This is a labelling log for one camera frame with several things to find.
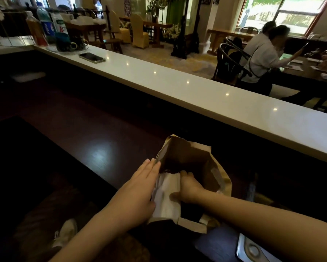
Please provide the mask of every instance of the sneaker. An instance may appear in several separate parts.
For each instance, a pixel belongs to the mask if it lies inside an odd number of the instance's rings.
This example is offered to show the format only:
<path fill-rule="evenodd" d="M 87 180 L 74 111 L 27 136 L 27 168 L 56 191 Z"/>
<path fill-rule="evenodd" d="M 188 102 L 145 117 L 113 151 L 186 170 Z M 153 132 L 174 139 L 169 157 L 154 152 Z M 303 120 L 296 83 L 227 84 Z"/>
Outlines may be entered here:
<path fill-rule="evenodd" d="M 74 219 L 67 220 L 60 231 L 54 233 L 52 248 L 56 246 L 64 247 L 77 234 L 77 224 Z"/>

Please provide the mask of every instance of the dark mug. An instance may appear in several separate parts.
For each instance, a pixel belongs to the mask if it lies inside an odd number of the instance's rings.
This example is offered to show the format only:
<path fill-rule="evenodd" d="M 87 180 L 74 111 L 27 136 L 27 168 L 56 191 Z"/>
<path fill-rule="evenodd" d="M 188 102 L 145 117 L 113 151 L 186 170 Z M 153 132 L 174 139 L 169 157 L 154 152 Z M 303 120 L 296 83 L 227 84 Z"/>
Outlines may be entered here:
<path fill-rule="evenodd" d="M 70 40 L 71 40 L 71 42 L 74 42 L 77 45 L 78 51 L 82 51 L 82 50 L 88 48 L 88 40 L 87 39 L 72 37 L 72 38 L 70 38 Z"/>
<path fill-rule="evenodd" d="M 56 32 L 56 49 L 60 52 L 72 52 L 78 48 L 75 42 L 70 41 L 66 33 Z"/>

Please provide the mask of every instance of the paper bag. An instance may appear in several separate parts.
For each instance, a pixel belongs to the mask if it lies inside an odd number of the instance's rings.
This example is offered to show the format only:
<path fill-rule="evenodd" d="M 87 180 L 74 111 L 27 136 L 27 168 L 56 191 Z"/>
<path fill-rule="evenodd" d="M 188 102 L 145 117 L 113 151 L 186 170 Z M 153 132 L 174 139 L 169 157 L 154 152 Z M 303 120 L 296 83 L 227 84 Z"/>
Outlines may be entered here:
<path fill-rule="evenodd" d="M 170 219 L 198 233 L 206 233 L 207 225 L 216 226 L 218 222 L 213 222 L 201 207 L 169 199 L 171 193 L 180 190 L 182 170 L 192 172 L 205 189 L 231 196 L 231 180 L 211 154 L 211 147 L 171 135 L 156 156 L 156 162 L 159 161 L 160 175 L 152 193 L 156 208 L 148 223 Z"/>

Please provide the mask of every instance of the window frame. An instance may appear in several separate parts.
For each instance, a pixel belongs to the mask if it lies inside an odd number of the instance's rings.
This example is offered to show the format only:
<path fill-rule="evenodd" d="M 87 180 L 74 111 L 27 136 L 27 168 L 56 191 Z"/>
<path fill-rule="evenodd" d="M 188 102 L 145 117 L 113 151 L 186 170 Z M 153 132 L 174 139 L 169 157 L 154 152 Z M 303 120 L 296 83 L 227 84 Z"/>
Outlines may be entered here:
<path fill-rule="evenodd" d="M 299 35 L 300 37 L 305 37 L 307 38 L 309 36 L 309 34 L 311 33 L 311 31 L 313 30 L 314 26 L 316 25 L 316 23 L 318 22 L 318 20 L 320 19 L 320 17 L 322 16 L 323 12 L 326 10 L 327 8 L 327 0 L 325 0 L 323 3 L 322 3 L 322 9 L 320 10 L 320 12 L 318 13 L 310 13 L 310 12 L 299 12 L 299 11 L 289 11 L 289 10 L 284 10 L 284 9 L 281 9 L 283 3 L 284 3 L 285 0 L 281 0 L 280 4 L 279 4 L 279 8 L 277 9 L 276 13 L 275 13 L 275 16 L 273 18 L 272 21 L 275 21 L 277 16 L 279 15 L 279 13 L 291 13 L 291 14 L 295 14 L 295 15 L 308 15 L 308 16 L 314 16 L 314 20 L 312 21 L 312 23 L 310 24 L 310 26 L 308 27 L 308 29 L 306 30 L 306 32 L 304 33 L 304 35 Z M 242 7 L 241 7 L 241 12 L 240 12 L 240 15 L 239 15 L 239 18 L 237 20 L 237 24 L 236 24 L 236 27 L 239 26 L 239 23 L 240 23 L 240 19 L 241 19 L 241 15 L 242 15 L 242 12 L 245 8 L 245 5 L 246 5 L 246 2 L 247 0 L 243 0 L 243 4 L 242 4 Z"/>

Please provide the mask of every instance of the wire basket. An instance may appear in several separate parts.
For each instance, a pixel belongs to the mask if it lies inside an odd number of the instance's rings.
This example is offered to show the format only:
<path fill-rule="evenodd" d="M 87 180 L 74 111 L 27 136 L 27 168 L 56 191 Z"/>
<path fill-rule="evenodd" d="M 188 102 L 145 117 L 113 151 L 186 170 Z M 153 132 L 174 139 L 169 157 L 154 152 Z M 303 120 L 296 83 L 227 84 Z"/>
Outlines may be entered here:
<path fill-rule="evenodd" d="M 26 22 L 26 12 L 18 9 L 0 9 L 0 46 L 22 47 L 34 44 Z"/>

